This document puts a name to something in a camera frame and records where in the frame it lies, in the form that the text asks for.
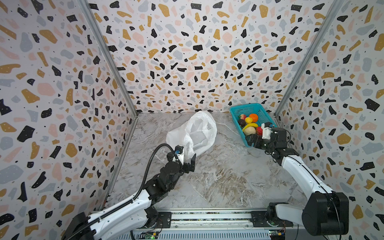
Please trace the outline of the cream pear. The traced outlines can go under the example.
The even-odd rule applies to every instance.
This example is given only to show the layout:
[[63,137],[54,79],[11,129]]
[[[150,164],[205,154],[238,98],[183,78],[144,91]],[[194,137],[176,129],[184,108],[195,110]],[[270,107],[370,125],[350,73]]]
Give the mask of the cream pear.
[[254,135],[257,133],[257,128],[255,127],[243,128],[243,133],[245,136]]

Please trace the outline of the red apple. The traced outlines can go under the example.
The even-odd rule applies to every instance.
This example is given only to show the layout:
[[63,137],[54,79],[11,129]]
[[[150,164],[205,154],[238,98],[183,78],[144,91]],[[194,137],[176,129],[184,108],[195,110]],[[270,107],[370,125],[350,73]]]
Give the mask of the red apple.
[[258,136],[262,136],[263,135],[263,128],[262,127],[257,127],[256,128],[256,133]]

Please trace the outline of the yellow banana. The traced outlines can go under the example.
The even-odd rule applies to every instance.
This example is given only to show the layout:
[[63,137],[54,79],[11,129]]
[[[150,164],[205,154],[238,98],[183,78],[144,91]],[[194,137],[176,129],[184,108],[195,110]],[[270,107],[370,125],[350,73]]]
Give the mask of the yellow banana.
[[253,127],[253,128],[258,128],[259,125],[257,123],[250,123],[250,124],[247,124],[246,126],[243,127],[242,131],[244,132],[247,128],[249,127]]

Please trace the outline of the yellow lemon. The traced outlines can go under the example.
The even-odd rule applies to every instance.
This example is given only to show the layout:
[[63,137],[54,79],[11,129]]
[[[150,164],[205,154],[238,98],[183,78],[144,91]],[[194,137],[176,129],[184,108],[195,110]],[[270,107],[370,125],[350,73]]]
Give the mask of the yellow lemon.
[[245,122],[246,122],[247,124],[251,124],[251,123],[253,123],[254,121],[253,121],[253,118],[251,118],[251,117],[247,117],[247,118],[245,118]]

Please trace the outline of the dark purple mangosteen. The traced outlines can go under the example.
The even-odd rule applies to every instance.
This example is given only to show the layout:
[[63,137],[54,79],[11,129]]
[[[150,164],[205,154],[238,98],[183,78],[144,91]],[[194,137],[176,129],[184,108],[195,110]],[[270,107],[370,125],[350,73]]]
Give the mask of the dark purple mangosteen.
[[243,120],[243,119],[239,119],[239,120],[238,120],[238,124],[240,125],[241,128],[243,128],[247,123],[246,123],[245,120]]

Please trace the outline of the orange fruit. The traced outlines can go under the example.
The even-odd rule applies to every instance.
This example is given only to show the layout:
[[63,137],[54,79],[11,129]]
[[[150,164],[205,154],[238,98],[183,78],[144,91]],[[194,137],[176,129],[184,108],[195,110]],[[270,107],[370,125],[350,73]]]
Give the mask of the orange fruit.
[[253,118],[253,123],[256,123],[259,120],[259,116],[257,114],[250,114],[249,117]]

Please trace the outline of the white plastic bag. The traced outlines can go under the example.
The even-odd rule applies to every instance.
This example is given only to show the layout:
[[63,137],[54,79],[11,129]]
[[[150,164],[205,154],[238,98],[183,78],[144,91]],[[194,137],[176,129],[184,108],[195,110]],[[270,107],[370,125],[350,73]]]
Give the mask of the white plastic bag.
[[195,113],[180,127],[167,133],[166,143],[172,148],[184,148],[184,159],[200,156],[216,141],[217,124],[211,113],[200,111]]

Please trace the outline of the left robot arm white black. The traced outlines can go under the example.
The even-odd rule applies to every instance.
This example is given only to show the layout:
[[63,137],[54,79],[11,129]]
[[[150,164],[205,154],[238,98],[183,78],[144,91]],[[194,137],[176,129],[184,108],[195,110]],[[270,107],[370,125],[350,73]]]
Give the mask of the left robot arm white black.
[[160,173],[144,184],[144,189],[135,195],[109,207],[86,216],[76,215],[66,229],[63,240],[112,240],[134,229],[152,227],[158,219],[154,205],[173,190],[179,178],[195,171],[196,154],[190,163],[182,166],[169,161]]

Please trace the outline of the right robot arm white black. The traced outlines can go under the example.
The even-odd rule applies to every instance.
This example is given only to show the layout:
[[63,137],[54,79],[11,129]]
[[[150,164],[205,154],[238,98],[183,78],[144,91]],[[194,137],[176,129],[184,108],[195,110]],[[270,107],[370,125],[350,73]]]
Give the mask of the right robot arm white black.
[[264,150],[285,169],[307,198],[303,208],[289,203],[270,203],[266,212],[269,225],[289,221],[303,226],[312,236],[342,236],[349,232],[349,199],[327,186],[307,167],[299,153],[288,147],[286,130],[263,127],[261,135],[246,133],[245,140],[248,146]]

